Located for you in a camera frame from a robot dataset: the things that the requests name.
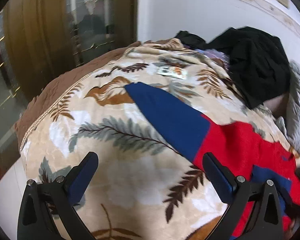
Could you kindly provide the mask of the red and blue sweater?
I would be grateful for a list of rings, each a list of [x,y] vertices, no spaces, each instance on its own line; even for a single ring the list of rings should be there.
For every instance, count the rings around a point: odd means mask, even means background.
[[[300,218],[300,168],[279,142],[263,139],[245,122],[216,124],[160,88],[138,82],[126,85],[125,90],[155,130],[201,170],[203,156],[210,152],[234,176],[253,183],[272,180],[281,206],[283,237],[291,222]],[[230,239],[242,234],[252,207],[253,203],[247,204]],[[300,239],[300,225],[292,239]]]

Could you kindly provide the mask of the brown bed sheet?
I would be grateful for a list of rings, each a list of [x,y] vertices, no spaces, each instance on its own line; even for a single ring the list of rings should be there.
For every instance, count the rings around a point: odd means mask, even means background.
[[[59,77],[53,79],[43,89],[40,95],[35,96],[28,104],[27,109],[15,123],[14,129],[18,139],[18,146],[21,146],[22,139],[29,127],[43,114],[71,85],[81,79],[83,76],[103,67],[111,60],[119,59],[124,52],[131,47],[138,47],[140,41],[134,42],[127,47],[114,49],[107,52],[90,62],[68,71]]]

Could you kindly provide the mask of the grey quilted pillow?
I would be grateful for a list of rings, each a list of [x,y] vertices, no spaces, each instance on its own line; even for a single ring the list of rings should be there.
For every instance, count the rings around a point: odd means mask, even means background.
[[[294,61],[290,62],[286,130],[290,144],[300,153],[300,65]]]

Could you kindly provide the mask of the beige leaf-pattern blanket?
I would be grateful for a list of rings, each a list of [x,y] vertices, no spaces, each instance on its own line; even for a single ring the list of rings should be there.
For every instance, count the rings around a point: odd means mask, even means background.
[[[187,70],[187,79],[157,74]],[[266,106],[245,107],[225,68],[171,40],[128,48],[71,85],[26,131],[20,146],[28,178],[51,182],[89,151],[100,167],[78,212],[96,239],[199,239],[226,205],[199,168],[149,123],[125,90],[143,82],[175,96],[219,125],[241,121],[294,155]]]

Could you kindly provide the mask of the large black garment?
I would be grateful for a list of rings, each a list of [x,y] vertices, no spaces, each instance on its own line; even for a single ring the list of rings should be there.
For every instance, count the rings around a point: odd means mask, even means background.
[[[289,61],[278,37],[252,27],[229,28],[206,48],[229,56],[230,79],[249,109],[289,91]]]

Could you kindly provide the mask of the brown wooden glass door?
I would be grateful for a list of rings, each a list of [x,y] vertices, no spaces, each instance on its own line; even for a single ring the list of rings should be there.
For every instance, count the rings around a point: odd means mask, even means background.
[[[65,72],[136,39],[136,0],[0,0],[0,168],[18,159],[14,124]]]

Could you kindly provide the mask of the small printed card packet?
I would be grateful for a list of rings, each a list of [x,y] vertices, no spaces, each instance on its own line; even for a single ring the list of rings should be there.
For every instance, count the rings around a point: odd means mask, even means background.
[[[181,69],[179,67],[159,67],[157,70],[157,74],[172,77],[175,79],[187,79],[187,70]]]

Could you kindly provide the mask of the purple cloth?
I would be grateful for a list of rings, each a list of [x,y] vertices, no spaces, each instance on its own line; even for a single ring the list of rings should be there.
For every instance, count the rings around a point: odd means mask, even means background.
[[[212,61],[214,61],[219,66],[228,69],[229,68],[229,61],[230,58],[228,55],[224,54],[221,51],[217,51],[215,49],[207,49],[202,52],[203,55],[210,58]]]

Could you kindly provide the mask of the small black garment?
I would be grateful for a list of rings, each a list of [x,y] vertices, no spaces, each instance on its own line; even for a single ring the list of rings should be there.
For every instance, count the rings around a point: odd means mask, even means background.
[[[189,33],[188,31],[179,31],[175,38],[179,39],[183,45],[188,46],[190,49],[204,50],[206,41],[198,35]]]

